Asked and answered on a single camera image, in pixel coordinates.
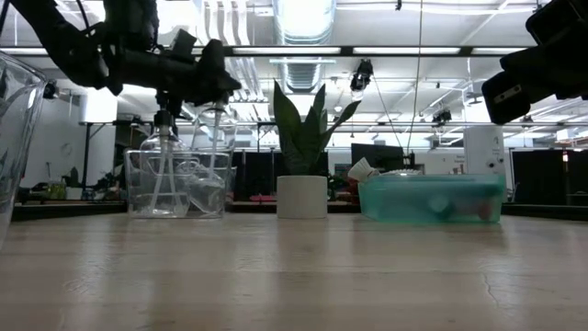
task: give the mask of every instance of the black panel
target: black panel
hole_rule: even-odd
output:
[[[513,152],[516,203],[565,205],[563,152]]]
[[[404,169],[404,150],[401,147],[352,143],[351,164],[354,165],[364,157],[371,166],[379,170]]]

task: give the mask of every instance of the glass bottle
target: glass bottle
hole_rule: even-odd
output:
[[[130,205],[141,217],[186,217],[187,184],[175,168],[188,147],[173,133],[174,118],[168,111],[158,111],[153,122],[155,133],[140,147],[141,175],[139,185],[133,187],[134,192],[130,191]]]

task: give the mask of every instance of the wooden table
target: wooden table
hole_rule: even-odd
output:
[[[586,330],[588,223],[14,223],[0,330]]]

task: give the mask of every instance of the plant leaf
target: plant leaf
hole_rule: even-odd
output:
[[[298,135],[300,130],[300,114],[296,109],[296,106],[292,101],[286,97],[282,89],[280,88],[277,81],[274,81],[274,117],[276,119],[276,125],[279,129],[279,145],[283,151],[286,147],[283,145],[282,136],[288,137],[291,142],[294,141],[294,137]]]
[[[316,111],[317,117],[321,116],[321,112],[324,109],[324,99],[326,97],[326,84],[323,84],[319,89],[319,92],[316,93],[314,96],[314,102],[312,103],[312,108]]]
[[[279,144],[286,161],[286,166],[291,175],[308,175],[310,169],[302,154],[296,148],[292,139],[287,135],[279,134]]]
[[[302,124],[302,129],[295,141],[299,152],[309,165],[309,169],[314,166],[321,154],[321,122],[314,113],[316,113],[316,110],[311,107],[311,111],[309,111],[309,115]]]
[[[321,119],[319,122],[319,128],[321,128],[321,133],[327,131],[327,122],[329,120],[329,116],[327,113],[327,109],[323,109],[321,112]]]
[[[329,130],[322,134],[321,151],[327,146],[327,143],[329,143],[329,141],[331,140],[331,136],[333,135],[335,129],[337,129],[341,124],[345,123],[347,120],[351,119],[351,117],[356,113],[357,107],[360,103],[361,101],[356,101],[347,105],[347,107],[345,107],[345,110],[343,110],[343,112],[341,113],[341,117],[339,117],[339,120],[337,120],[337,122],[335,122]]]

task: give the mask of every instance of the glass container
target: glass container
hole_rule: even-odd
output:
[[[0,53],[0,247],[12,217],[47,80]]]
[[[231,108],[215,105],[198,114],[191,152],[198,167],[189,178],[191,211],[199,218],[220,218],[231,200],[232,152],[237,120]]]

